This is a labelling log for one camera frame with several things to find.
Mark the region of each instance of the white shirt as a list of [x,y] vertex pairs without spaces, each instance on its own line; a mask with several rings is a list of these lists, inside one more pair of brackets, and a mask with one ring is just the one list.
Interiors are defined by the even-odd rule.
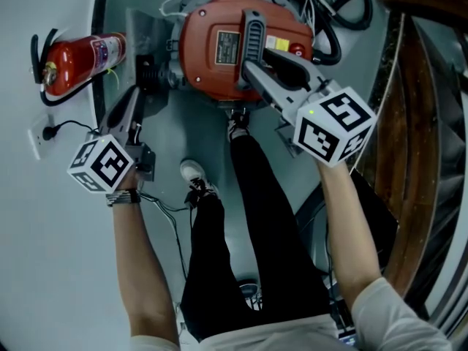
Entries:
[[[383,278],[356,299],[352,319],[364,351],[451,351],[450,342],[435,327],[418,318]],[[350,351],[337,339],[329,314],[218,334],[200,343],[202,351]],[[179,351],[164,339],[134,336],[131,351]]]

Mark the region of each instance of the fire extinguisher label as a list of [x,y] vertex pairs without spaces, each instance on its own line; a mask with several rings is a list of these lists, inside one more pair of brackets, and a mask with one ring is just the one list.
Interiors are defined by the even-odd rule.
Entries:
[[94,50],[94,68],[91,72],[91,77],[114,67],[123,58],[122,43],[117,37],[92,40],[91,46]]

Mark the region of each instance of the sleeve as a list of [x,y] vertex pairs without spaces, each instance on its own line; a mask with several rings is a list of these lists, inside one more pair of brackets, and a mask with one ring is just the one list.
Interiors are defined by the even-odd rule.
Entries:
[[364,289],[351,312],[365,351],[452,350],[447,338],[422,321],[384,278]]
[[180,351],[170,341],[155,336],[133,336],[130,338],[130,351]]

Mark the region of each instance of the white marker cube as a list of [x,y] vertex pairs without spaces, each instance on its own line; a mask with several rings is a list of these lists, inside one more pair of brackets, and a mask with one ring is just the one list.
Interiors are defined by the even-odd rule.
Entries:
[[132,158],[112,135],[90,140],[76,151],[67,173],[94,194],[116,190],[133,165]]
[[298,110],[294,144],[334,167],[363,147],[376,122],[367,103],[346,87]]

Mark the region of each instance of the person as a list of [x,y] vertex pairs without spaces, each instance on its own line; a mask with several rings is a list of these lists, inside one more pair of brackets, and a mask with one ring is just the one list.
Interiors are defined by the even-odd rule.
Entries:
[[[303,247],[294,213],[265,154],[249,134],[248,114],[234,113],[228,136],[257,258],[263,307],[247,304],[230,267],[224,209],[202,167],[181,163],[181,174],[198,195],[192,256],[181,302],[187,329],[210,351],[333,350],[337,339],[330,299]],[[345,163],[317,163],[328,212],[334,271],[340,292],[367,351],[451,350],[436,328],[420,320],[380,273],[366,217]],[[135,195],[137,179],[121,185]],[[131,351],[179,350],[173,302],[151,247],[137,203],[113,205],[121,297],[129,316]],[[207,290],[211,282],[216,288]]]

